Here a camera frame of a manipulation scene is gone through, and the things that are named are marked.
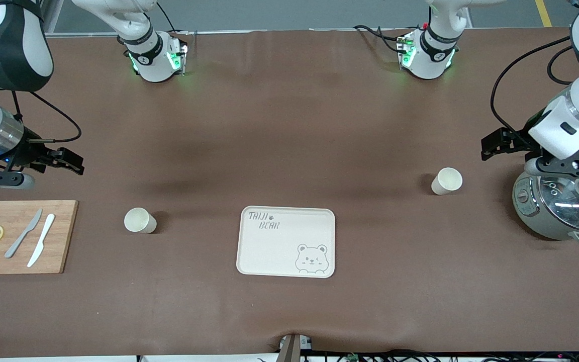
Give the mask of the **white plastic cup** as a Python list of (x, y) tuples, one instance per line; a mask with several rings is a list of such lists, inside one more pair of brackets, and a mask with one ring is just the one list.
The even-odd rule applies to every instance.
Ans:
[(458, 170), (452, 167), (441, 169), (431, 183), (431, 190), (434, 194), (442, 196), (456, 192), (463, 184), (463, 176)]
[(154, 216), (143, 208), (132, 208), (124, 216), (124, 226), (130, 232), (150, 234), (157, 225)]

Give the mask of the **cream bear print tray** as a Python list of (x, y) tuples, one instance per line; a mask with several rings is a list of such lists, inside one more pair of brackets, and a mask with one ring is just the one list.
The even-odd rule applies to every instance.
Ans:
[(335, 237), (329, 209), (247, 206), (235, 265), (244, 275), (329, 278), (335, 273)]

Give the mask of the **grey cooking pot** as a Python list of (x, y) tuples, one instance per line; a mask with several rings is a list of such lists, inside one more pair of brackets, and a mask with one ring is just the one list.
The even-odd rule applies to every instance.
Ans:
[(512, 202), (517, 215), (529, 229), (540, 236), (551, 240), (579, 242), (579, 230), (554, 217), (540, 199), (538, 177), (540, 176), (523, 172), (514, 182)]

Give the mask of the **white plastic knife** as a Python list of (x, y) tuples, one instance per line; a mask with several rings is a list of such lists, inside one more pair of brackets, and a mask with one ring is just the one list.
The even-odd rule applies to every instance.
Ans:
[(37, 245), (35, 245), (34, 252), (26, 265), (28, 268), (31, 268), (41, 256), (45, 247), (44, 241), (48, 236), (48, 233), (50, 232), (51, 226), (53, 225), (55, 218), (56, 218), (55, 214), (49, 214), (47, 216), (44, 225), (42, 227), (42, 232), (40, 234), (39, 240), (37, 241)]

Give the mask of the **grey plastic knife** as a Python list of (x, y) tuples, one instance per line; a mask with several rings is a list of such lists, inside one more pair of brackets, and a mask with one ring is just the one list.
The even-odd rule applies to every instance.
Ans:
[(29, 224), (26, 226), (26, 228), (23, 230), (23, 232), (21, 232), (21, 234), (19, 235), (19, 237), (15, 240), (15, 242), (10, 246), (10, 248), (7, 250), (7, 252), (5, 252), (4, 257), (6, 259), (10, 259), (14, 256), (14, 254), (16, 254), (17, 250), (19, 249), (21, 243), (23, 243), (23, 240), (25, 240), (26, 236), (35, 229), (35, 227), (37, 226), (37, 224), (39, 223), (39, 220), (41, 219), (42, 216), (42, 209), (38, 209), (38, 211), (35, 213), (35, 216), (32, 218), (32, 220), (29, 222)]

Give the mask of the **wooden cutting board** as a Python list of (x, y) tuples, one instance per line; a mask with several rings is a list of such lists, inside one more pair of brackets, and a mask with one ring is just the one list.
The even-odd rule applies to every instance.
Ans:
[[(6, 259), (5, 252), (23, 232), (38, 209), (42, 209), (39, 223), (23, 240), (16, 254)], [(0, 226), (5, 231), (0, 240), (0, 275), (62, 273), (77, 209), (78, 201), (76, 200), (0, 201)], [(34, 252), (49, 214), (55, 214), (56, 218), (44, 241), (44, 250), (38, 261), (28, 268), (26, 265)]]

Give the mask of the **brown table mat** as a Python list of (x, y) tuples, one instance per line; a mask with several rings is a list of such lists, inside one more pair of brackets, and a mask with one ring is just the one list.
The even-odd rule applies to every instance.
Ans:
[[(579, 351), (579, 243), (531, 234), (523, 153), (483, 162), (513, 59), (566, 28), (467, 30), (436, 80), (356, 31), (198, 35), (187, 72), (136, 76), (115, 38), (52, 38), (40, 94), (74, 118), (85, 174), (0, 200), (78, 200), (64, 272), (0, 275), (0, 357)], [(459, 190), (431, 183), (452, 167)], [(239, 273), (247, 206), (336, 218), (329, 278)], [(143, 208), (157, 227), (130, 232)]]

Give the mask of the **metal table edge bracket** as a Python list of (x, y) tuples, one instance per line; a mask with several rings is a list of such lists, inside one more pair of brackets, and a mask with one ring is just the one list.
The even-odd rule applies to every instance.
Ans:
[(300, 334), (285, 335), (279, 344), (276, 362), (311, 362), (312, 337)]

